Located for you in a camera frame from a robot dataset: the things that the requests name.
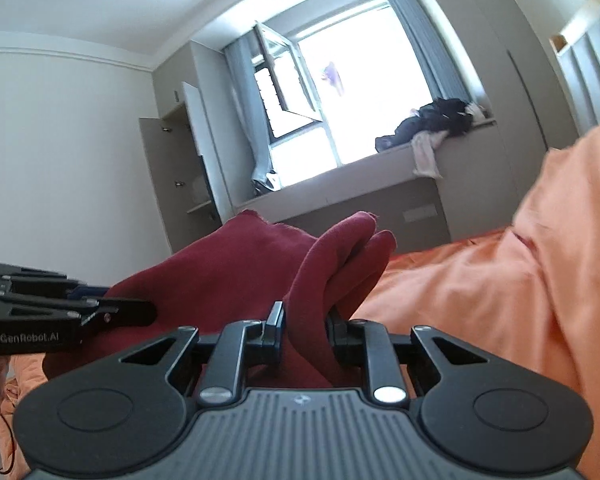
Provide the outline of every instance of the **curtain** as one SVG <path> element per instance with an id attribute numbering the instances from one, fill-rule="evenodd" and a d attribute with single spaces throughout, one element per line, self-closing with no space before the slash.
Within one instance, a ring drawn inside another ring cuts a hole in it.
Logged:
<path id="1" fill-rule="evenodd" d="M 415 51 L 431 96 L 444 99 L 459 98 L 470 102 L 471 97 L 458 73 L 451 55 L 436 27 L 418 0 L 387 0 L 393 7 Z"/>
<path id="2" fill-rule="evenodd" d="M 269 151 L 269 123 L 253 72 L 248 36 L 244 35 L 226 47 L 224 55 L 242 109 L 242 126 L 256 163 L 251 178 L 265 184 L 267 173 L 273 170 Z"/>

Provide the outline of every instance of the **maroon garment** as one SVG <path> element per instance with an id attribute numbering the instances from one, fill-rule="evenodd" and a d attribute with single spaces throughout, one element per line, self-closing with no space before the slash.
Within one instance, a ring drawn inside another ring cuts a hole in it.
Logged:
<path id="1" fill-rule="evenodd" d="M 158 316 L 151 326 L 118 328 L 85 341 L 72 354 L 49 354 L 45 372 L 58 375 L 183 325 L 210 334 L 232 321 L 266 319 L 273 303 L 283 299 L 282 363 L 250 384 L 320 388 L 350 383 L 352 375 L 328 344 L 324 318 L 336 306 L 349 319 L 378 282 L 395 239 L 389 231 L 375 230 L 374 216 L 359 212 L 315 238 L 245 211 L 109 290 L 110 297 L 154 303 Z"/>

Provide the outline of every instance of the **black cable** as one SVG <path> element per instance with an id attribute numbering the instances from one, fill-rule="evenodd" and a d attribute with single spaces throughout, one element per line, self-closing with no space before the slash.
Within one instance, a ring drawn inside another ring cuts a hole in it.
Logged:
<path id="1" fill-rule="evenodd" d="M 9 437 L 11 438 L 11 463 L 7 469 L 0 469 L 0 475 L 8 475 L 13 470 L 13 465 L 16 461 L 16 439 L 13 437 L 13 430 L 3 414 L 0 414 L 0 418 L 7 426 L 7 429 L 9 430 Z"/>

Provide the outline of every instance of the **white cloth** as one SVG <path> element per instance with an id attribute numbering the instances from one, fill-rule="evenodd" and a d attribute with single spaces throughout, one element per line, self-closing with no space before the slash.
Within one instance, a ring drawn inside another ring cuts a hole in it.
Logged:
<path id="1" fill-rule="evenodd" d="M 444 130 L 442 132 L 431 132 L 424 131 L 417 133 L 413 139 L 411 139 L 411 146 L 413 147 L 413 158 L 416 163 L 416 167 L 413 173 L 417 176 L 428 176 L 430 178 L 442 178 L 438 171 L 438 165 L 436 164 L 436 155 L 433 153 L 434 150 L 440 147 L 442 141 L 448 136 L 449 131 Z"/>

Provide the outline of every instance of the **orange blanket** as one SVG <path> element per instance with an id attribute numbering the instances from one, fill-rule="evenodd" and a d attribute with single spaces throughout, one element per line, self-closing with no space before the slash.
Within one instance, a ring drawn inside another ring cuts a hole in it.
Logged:
<path id="1" fill-rule="evenodd" d="M 580 471 L 600 479 L 600 127 L 548 153 L 512 227 L 396 258 L 355 317 L 431 324 L 578 391 L 595 423 Z M 19 388 L 44 380 L 39 358 L 18 359 Z M 0 451 L 8 465 L 1 427 Z M 11 480 L 26 471 L 16 464 Z"/>

